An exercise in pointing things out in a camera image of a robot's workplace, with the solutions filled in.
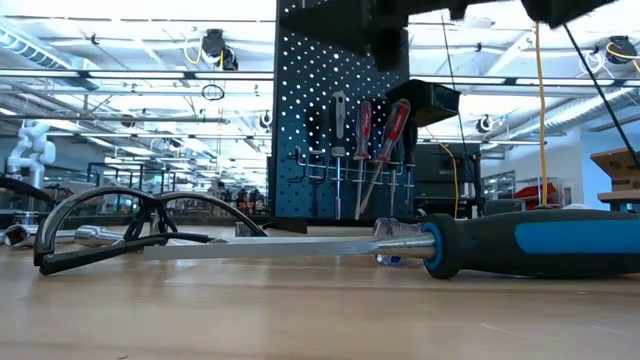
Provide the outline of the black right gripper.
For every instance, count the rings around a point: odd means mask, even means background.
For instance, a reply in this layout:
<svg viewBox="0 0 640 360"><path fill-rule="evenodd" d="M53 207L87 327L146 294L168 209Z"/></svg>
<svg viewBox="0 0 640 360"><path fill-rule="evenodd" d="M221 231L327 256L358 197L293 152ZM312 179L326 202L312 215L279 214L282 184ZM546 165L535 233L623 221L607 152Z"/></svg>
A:
<svg viewBox="0 0 640 360"><path fill-rule="evenodd" d="M411 15L448 9L450 16L464 16L468 0L372 0L372 55L379 70L394 70L405 46L405 31ZM282 27L308 38L366 54L370 16L368 0L326 0L290 10Z"/></svg>

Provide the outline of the grey and black screwdriver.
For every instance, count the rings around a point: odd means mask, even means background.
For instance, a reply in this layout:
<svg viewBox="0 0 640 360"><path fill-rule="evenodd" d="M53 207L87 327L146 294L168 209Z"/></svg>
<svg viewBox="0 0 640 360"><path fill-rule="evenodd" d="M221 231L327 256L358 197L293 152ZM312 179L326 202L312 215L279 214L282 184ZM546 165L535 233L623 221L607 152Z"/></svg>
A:
<svg viewBox="0 0 640 360"><path fill-rule="evenodd" d="M341 219L341 160L346 156L344 130L346 120L346 95L343 91L334 92L330 100L330 121L332 125L331 156L335 161L335 219Z"/></svg>

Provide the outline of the red handled screwdriver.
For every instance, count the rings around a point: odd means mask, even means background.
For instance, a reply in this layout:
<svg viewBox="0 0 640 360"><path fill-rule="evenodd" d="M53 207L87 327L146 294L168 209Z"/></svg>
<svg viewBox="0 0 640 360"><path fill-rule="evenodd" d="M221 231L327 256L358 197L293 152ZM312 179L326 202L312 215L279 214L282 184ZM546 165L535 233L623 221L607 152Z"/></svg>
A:
<svg viewBox="0 0 640 360"><path fill-rule="evenodd" d="M364 165L369 158L368 143L372 126L372 105L369 101L363 101L358 110L356 120L356 152L354 159L358 161L356 202L354 219L358 220L361 214L361 193L364 182Z"/></svg>
<svg viewBox="0 0 640 360"><path fill-rule="evenodd" d="M372 181L367 188L364 199L360 202L360 214L365 211L368 205L374 189L374 182L380 175L383 165L389 163L392 159L392 152L396 148L396 144L403 132L410 111L411 105L407 99L401 98L392 104L389 117L387 118L384 128L382 146L377 152L375 158L376 166L374 168Z"/></svg>

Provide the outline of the black metal pegboard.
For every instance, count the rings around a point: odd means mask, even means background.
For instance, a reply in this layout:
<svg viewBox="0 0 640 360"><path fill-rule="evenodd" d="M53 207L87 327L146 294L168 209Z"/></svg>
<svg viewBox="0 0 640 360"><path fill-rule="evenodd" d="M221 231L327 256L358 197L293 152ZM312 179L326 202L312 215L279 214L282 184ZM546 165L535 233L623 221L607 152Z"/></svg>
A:
<svg viewBox="0 0 640 360"><path fill-rule="evenodd" d="M414 215L412 198L405 204L406 188L397 187L394 215L390 215L390 187L374 185L365 211L354 219L356 187L341 183L341 219L335 219L335 182L316 184L308 179L290 182L302 169L288 159L296 146L303 153L321 150L331 154L330 100L334 92L346 95L344 147L346 156L356 152L356 120L360 104L372 105L369 158L375 160L392 107L385 93L408 81L408 33L398 66L391 71L377 69L374 59L361 57L336 46L283 28L279 20L290 10L316 5L324 0L278 0L274 65L274 116L271 135L269 198L272 218L269 227L303 233L310 225L370 225L382 217L408 220Z"/></svg>

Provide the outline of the black plastic pegboard bin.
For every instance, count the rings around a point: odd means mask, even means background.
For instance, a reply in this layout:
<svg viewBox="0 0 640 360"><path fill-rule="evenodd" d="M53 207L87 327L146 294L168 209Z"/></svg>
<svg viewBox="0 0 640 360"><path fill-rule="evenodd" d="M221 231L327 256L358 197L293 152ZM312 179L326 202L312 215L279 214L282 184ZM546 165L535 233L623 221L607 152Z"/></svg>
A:
<svg viewBox="0 0 640 360"><path fill-rule="evenodd" d="M388 100L407 100L411 105L409 119L418 127L428 126L459 115L459 91L425 82L408 80L385 93Z"/></svg>

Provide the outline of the black cabinet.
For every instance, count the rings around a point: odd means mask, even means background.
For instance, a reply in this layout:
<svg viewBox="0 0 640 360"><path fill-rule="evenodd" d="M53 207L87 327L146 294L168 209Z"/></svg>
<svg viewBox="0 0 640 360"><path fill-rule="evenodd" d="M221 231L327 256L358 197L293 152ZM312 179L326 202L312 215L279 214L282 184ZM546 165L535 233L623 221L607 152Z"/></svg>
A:
<svg viewBox="0 0 640 360"><path fill-rule="evenodd" d="M416 147L414 209L418 214L446 213L473 218L482 206L480 146L445 143Z"/></svg>

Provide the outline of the red storage bin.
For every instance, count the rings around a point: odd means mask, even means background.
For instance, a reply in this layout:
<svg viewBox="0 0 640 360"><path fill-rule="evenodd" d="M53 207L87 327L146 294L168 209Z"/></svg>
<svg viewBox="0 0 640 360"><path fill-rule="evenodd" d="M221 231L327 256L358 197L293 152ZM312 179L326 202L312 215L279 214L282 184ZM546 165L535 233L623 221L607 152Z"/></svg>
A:
<svg viewBox="0 0 640 360"><path fill-rule="evenodd" d="M557 188L552 183L547 184L546 203L548 205L557 204ZM514 194L515 199L521 199L525 202L527 208L533 208L541 205L543 202L543 186L529 185Z"/></svg>

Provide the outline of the black and blue large screwdriver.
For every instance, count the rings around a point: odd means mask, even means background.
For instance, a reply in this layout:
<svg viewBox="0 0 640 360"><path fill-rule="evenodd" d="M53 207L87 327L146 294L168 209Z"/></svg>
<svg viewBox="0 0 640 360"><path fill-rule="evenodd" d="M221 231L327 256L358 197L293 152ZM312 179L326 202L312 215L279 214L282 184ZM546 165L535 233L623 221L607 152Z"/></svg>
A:
<svg viewBox="0 0 640 360"><path fill-rule="evenodd" d="M541 278L640 273L640 216L593 209L511 212L469 220L432 214L394 237L254 237L154 246L148 260L392 255L422 260L436 279L461 270Z"/></svg>

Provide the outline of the cardboard box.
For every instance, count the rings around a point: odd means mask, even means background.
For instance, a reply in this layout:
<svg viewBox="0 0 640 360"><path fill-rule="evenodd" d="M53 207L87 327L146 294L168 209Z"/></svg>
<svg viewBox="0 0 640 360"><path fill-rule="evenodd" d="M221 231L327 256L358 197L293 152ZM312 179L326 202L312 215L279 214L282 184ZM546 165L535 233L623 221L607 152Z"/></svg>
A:
<svg viewBox="0 0 640 360"><path fill-rule="evenodd" d="M626 148L594 153L590 158L610 177L613 192L640 190L640 167Z"/></svg>

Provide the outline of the silver deep socket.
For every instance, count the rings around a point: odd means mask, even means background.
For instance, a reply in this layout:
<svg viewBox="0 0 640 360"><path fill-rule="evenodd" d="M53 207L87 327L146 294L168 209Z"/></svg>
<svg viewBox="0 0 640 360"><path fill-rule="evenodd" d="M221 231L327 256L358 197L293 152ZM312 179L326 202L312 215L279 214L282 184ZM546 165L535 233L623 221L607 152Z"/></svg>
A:
<svg viewBox="0 0 640 360"><path fill-rule="evenodd" d="M74 232L73 239L76 244L82 246L101 247L122 243L124 236L105 227L83 225Z"/></svg>

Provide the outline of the wooden table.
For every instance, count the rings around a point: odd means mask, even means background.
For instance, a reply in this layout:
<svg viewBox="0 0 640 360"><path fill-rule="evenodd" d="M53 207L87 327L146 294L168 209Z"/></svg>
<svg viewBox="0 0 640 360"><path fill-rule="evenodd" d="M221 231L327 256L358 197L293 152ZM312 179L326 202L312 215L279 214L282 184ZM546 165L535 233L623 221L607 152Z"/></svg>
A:
<svg viewBox="0 0 640 360"><path fill-rule="evenodd" d="M611 211L640 214L640 189L599 193L598 200Z"/></svg>

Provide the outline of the black safety glasses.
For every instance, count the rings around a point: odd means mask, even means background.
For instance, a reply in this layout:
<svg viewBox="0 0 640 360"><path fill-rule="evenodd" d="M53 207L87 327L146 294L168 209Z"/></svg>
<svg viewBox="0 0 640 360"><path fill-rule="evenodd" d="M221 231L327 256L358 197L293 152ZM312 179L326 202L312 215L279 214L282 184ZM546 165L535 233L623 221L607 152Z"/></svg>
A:
<svg viewBox="0 0 640 360"><path fill-rule="evenodd" d="M123 239L112 245L102 245L86 250L66 253L55 252L56 235L67 215L79 204L104 195L129 195L140 200L138 212L133 216ZM148 194L141 190L100 186L74 194L56 205L49 215L40 222L34 241L33 263L43 275L51 275L86 266L127 253L140 251L149 246L164 246L170 239L184 239L208 243L209 238L192 233L180 233L170 218L166 205L174 200L193 199L209 203L228 212L246 225L252 235L265 237L263 229L248 216L223 200L212 195L197 192L169 192Z"/></svg>

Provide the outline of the silver socket extension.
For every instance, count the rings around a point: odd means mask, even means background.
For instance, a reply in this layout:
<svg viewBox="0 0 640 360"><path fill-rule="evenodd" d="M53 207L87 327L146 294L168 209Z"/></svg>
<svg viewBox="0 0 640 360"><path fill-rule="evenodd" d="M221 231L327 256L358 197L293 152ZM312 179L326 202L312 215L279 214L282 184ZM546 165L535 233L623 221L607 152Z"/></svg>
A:
<svg viewBox="0 0 640 360"><path fill-rule="evenodd" d="M13 224L4 231L4 243L15 249L33 248L35 245L38 225ZM56 243L73 243L75 230L58 230Z"/></svg>

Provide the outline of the blue clear handled screwdriver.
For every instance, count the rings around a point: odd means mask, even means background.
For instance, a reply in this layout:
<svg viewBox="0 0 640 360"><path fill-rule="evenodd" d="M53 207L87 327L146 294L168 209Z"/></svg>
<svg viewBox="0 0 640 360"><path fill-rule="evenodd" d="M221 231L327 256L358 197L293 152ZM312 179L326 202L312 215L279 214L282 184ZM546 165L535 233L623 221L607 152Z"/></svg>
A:
<svg viewBox="0 0 640 360"><path fill-rule="evenodd" d="M374 237L394 237L412 235L421 232L421 223L411 224L400 222L395 218L378 218L373 226ZM384 266L399 266L404 258L392 255L376 255L376 262Z"/></svg>

